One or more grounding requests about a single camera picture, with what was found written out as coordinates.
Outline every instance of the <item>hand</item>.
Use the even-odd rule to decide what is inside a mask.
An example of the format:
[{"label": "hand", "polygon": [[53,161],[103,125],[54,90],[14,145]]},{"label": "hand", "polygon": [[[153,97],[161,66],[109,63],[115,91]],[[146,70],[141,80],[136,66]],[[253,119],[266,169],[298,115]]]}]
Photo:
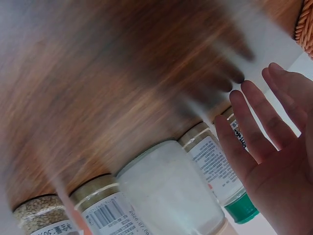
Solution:
[{"label": "hand", "polygon": [[301,136],[245,81],[242,91],[275,146],[260,131],[240,91],[233,91],[230,101],[249,152],[223,116],[215,120],[218,137],[250,199],[276,232],[313,235],[313,82],[275,63],[262,75]]}]

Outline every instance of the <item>wooden surface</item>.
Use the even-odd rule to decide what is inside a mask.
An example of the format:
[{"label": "wooden surface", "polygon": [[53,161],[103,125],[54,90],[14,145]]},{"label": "wooden surface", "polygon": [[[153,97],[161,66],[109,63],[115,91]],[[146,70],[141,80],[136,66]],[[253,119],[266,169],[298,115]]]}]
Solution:
[{"label": "wooden surface", "polygon": [[[201,120],[197,110],[221,113],[245,78],[238,63],[260,73],[270,62],[264,51],[297,57],[276,44],[292,37],[300,6],[1,0],[0,170],[10,207],[116,173],[152,144],[179,138]],[[254,45],[266,24],[282,33],[267,35],[267,48]]]}]

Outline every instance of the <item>white powder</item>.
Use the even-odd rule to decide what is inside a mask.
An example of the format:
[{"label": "white powder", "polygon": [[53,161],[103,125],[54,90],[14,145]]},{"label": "white powder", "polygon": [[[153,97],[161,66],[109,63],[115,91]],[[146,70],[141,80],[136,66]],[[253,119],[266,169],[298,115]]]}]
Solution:
[{"label": "white powder", "polygon": [[208,235],[223,223],[223,211],[178,142],[159,144],[133,163],[119,174],[120,189],[154,235]]}]

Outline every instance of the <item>product label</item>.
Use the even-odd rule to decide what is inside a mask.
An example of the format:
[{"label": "product label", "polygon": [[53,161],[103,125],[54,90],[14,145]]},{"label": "product label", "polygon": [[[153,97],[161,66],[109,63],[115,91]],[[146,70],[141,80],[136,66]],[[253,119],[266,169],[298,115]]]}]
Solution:
[{"label": "product label", "polygon": [[227,199],[242,187],[225,154],[210,136],[193,147],[189,154],[218,200]]},{"label": "product label", "polygon": [[240,132],[240,129],[239,129],[239,125],[238,125],[238,123],[237,123],[237,120],[234,120],[230,125],[231,125],[231,128],[234,130],[234,133],[235,133],[236,137],[239,139],[239,141],[240,141],[241,144],[243,145],[243,147],[244,147],[245,149],[247,149],[247,148],[246,148],[246,142],[245,142],[245,140],[244,140],[244,136],[243,136],[243,134]]},{"label": "product label", "polygon": [[152,235],[121,192],[93,204],[83,217],[94,235]]},{"label": "product label", "polygon": [[70,220],[63,220],[33,232],[31,235],[78,235]]}]

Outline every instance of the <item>green bottle cap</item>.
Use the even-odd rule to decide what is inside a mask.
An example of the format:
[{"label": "green bottle cap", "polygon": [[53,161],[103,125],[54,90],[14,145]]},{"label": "green bottle cap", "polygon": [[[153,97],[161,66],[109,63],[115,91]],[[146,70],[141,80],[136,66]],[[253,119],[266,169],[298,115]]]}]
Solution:
[{"label": "green bottle cap", "polygon": [[245,224],[252,220],[258,213],[247,193],[242,195],[236,201],[225,206],[225,209],[234,218],[235,223]]}]

